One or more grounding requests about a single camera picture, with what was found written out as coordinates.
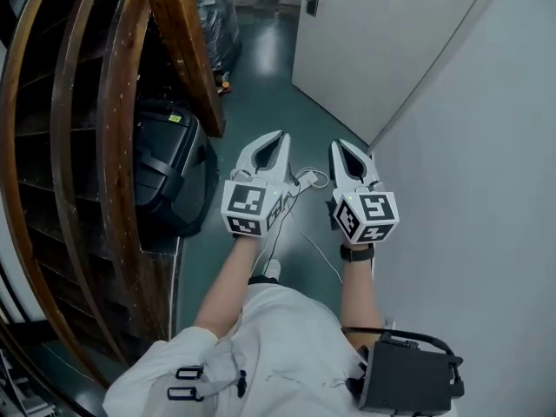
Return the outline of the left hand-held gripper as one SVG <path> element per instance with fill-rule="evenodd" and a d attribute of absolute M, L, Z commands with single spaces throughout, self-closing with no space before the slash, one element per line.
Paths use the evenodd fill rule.
<path fill-rule="evenodd" d="M 221 214 L 229 233 L 266 237 L 287 201 L 301 193 L 299 182 L 284 182 L 290 144 L 290 134 L 276 130 L 243 148 L 222 195 Z"/>

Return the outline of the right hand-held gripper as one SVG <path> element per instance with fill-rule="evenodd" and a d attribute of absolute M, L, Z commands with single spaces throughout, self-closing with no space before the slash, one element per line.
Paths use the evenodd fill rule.
<path fill-rule="evenodd" d="M 385 241 L 400 222 L 394 193 L 386 191 L 372 157 L 351 142 L 330 144 L 331 229 L 351 244 Z"/>

